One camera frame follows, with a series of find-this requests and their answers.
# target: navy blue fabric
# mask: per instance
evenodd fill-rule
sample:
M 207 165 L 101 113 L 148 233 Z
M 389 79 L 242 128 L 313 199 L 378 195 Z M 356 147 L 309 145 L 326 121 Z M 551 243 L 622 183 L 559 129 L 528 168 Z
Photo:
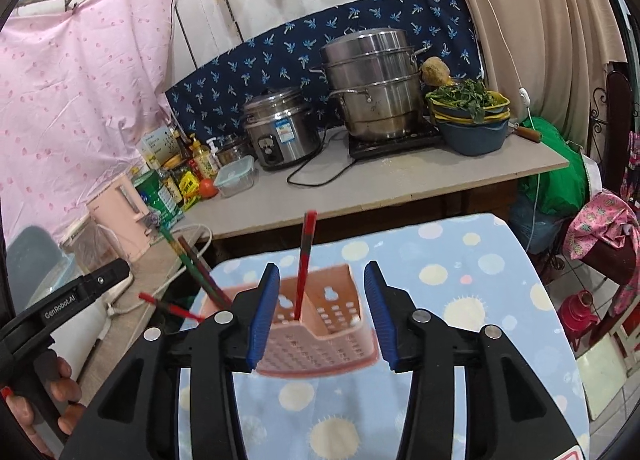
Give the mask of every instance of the navy blue fabric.
M 199 139 L 242 131 L 242 105 L 266 89 L 299 86 L 316 107 L 318 127 L 341 124 L 322 74 L 324 44 L 353 31 L 392 27 L 407 32 L 419 61 L 439 56 L 456 78 L 481 73 L 476 34 L 464 0 L 358 0 L 276 27 L 214 58 L 166 96 L 187 132 Z

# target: cooking oil bottle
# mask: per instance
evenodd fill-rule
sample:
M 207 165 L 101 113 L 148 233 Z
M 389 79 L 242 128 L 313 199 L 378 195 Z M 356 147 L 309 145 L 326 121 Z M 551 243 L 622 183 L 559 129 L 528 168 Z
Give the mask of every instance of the cooking oil bottle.
M 191 150 L 193 150 L 193 160 L 196 161 L 202 176 L 205 179 L 215 179 L 218 171 L 213 169 L 213 166 L 211 166 L 211 162 L 209 160 L 211 151 L 206 145 L 203 145 L 196 139 L 195 133 L 191 134 L 191 139 L 193 139 L 193 145 L 191 145 Z

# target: rice cooker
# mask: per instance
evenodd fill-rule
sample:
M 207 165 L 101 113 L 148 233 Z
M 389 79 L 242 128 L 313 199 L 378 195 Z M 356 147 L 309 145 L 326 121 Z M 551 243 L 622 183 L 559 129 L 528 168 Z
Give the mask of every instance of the rice cooker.
M 264 169 L 301 163 L 320 148 L 318 131 L 311 128 L 314 109 L 298 88 L 267 92 L 246 103 L 244 129 Z

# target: green can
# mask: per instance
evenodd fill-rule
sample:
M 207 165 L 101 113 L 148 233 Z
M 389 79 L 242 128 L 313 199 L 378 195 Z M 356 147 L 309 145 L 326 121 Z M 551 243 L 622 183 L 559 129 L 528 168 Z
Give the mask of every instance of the green can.
M 134 180 L 133 186 L 149 208 L 154 225 L 171 227 L 180 220 L 182 211 L 154 169 Z

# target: pink curtain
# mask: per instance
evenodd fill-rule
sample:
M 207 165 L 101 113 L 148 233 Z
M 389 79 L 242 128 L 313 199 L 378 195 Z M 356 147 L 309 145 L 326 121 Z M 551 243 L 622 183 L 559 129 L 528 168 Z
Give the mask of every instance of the pink curtain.
M 172 0 L 86 0 L 12 17 L 0 33 L 4 237 L 39 225 L 60 239 L 85 202 L 140 159 L 168 117 Z

